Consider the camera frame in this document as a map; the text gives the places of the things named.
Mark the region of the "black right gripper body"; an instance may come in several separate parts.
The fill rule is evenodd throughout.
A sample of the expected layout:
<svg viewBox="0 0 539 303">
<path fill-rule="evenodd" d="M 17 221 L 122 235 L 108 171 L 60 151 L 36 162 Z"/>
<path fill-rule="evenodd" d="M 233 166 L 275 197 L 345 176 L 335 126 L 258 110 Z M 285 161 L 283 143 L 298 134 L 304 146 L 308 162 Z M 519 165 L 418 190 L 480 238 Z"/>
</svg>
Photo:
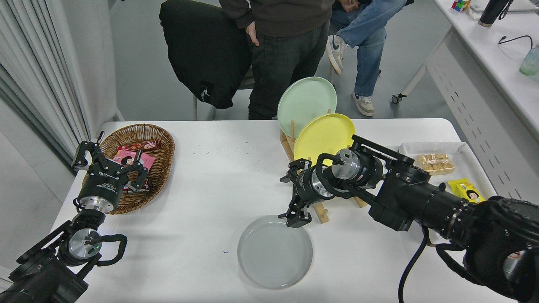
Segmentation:
<svg viewBox="0 0 539 303">
<path fill-rule="evenodd" d="M 299 196 L 296 204 L 299 207 L 309 207 L 322 201 L 322 195 L 318 193 L 312 184 L 312 174 L 314 172 L 314 167 L 302 170 L 295 180 L 295 190 Z"/>
</svg>

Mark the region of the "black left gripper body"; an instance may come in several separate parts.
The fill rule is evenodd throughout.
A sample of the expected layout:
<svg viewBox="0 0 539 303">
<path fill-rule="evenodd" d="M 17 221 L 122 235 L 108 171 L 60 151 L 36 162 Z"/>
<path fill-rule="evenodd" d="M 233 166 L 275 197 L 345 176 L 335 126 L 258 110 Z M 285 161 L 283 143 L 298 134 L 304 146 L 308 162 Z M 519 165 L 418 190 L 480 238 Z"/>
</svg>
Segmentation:
<svg viewBox="0 0 539 303">
<path fill-rule="evenodd" d="M 91 167 L 88 169 L 86 180 L 82 184 L 79 201 L 98 197 L 110 203 L 119 203 L 123 187 L 124 176 L 116 176 L 115 171 L 103 172 L 98 167 Z"/>
</svg>

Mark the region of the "standing person's hand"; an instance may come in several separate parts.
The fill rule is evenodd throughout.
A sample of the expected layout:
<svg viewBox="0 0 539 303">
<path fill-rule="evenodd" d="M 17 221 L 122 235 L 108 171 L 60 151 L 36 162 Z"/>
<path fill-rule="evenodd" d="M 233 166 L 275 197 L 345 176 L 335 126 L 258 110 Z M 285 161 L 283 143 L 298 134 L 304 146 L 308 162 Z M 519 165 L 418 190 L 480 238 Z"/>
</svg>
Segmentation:
<svg viewBox="0 0 539 303">
<path fill-rule="evenodd" d="M 256 46 L 260 46 L 260 42 L 256 36 L 256 24 L 255 22 L 251 22 L 247 27 L 245 27 L 245 32 L 250 38 L 251 42 Z"/>
</svg>

